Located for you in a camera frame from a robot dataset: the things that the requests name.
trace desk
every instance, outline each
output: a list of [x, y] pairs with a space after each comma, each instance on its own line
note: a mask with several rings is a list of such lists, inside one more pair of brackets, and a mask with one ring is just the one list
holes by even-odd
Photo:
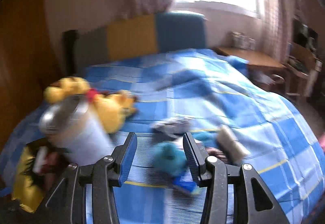
[[270, 56], [259, 52], [259, 51], [250, 51], [243, 50], [239, 48], [223, 48], [216, 47], [214, 50], [224, 56], [237, 56], [248, 60], [248, 69], [249, 70], [260, 70], [260, 71], [283, 71], [286, 67], [272, 59]]

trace window sill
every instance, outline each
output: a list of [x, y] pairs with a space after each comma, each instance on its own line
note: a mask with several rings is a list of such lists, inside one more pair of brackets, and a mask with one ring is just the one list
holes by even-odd
[[175, 2], [171, 9], [187, 9], [187, 8], [193, 8], [193, 9], [213, 9], [213, 10], [221, 10], [226, 12], [232, 12], [237, 13], [253, 18], [260, 18], [260, 15], [255, 11], [250, 11], [245, 8], [221, 3], [221, 2], [206, 2], [206, 1], [196, 1], [196, 2]]

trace blue plaid bedspread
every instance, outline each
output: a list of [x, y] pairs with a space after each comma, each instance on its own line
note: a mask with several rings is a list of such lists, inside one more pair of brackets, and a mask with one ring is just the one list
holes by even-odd
[[[99, 90], [130, 90], [139, 96], [138, 112], [122, 130], [110, 135], [115, 145], [129, 131], [138, 135], [138, 149], [128, 181], [116, 188], [121, 223], [199, 223], [205, 190], [187, 197], [168, 187], [168, 178], [152, 168], [153, 121], [175, 114], [195, 117], [192, 132], [218, 131], [228, 125], [250, 151], [248, 162], [269, 186], [290, 223], [300, 223], [324, 192], [325, 156], [298, 110], [285, 98], [254, 86], [225, 58], [210, 50], [155, 54], [86, 71]], [[42, 137], [40, 106], [14, 130], [0, 155], [0, 174], [12, 185], [22, 147]], [[228, 222], [233, 213], [229, 187]]]

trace window frame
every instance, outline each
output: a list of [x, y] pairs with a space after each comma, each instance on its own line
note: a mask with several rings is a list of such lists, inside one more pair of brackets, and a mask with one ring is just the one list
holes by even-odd
[[178, 1], [174, 2], [172, 5], [172, 9], [212, 9], [212, 10], [220, 10], [226, 12], [237, 13], [241, 15], [246, 15], [253, 18], [262, 19], [264, 17], [264, 0], [256, 0], [256, 11], [247, 10], [243, 7], [239, 7], [236, 5], [222, 3], [222, 2], [206, 2], [206, 1], [195, 1], [195, 2], [187, 2], [187, 1]]

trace screw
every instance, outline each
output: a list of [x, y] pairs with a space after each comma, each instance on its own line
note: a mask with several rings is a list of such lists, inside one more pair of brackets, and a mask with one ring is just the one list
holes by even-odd
[[250, 171], [253, 167], [252, 167], [249, 163], [245, 163], [245, 164], [243, 165], [243, 168], [244, 168], [245, 170]]
[[68, 165], [68, 168], [69, 168], [70, 170], [74, 170], [74, 169], [77, 168], [77, 164], [75, 164], [75, 163], [71, 163], [71, 164]]
[[114, 158], [112, 156], [105, 156], [104, 157], [105, 162], [112, 162], [113, 160], [114, 160]]
[[208, 162], [216, 162], [218, 159], [217, 159], [217, 157], [214, 157], [214, 156], [208, 156], [207, 160], [208, 160]]

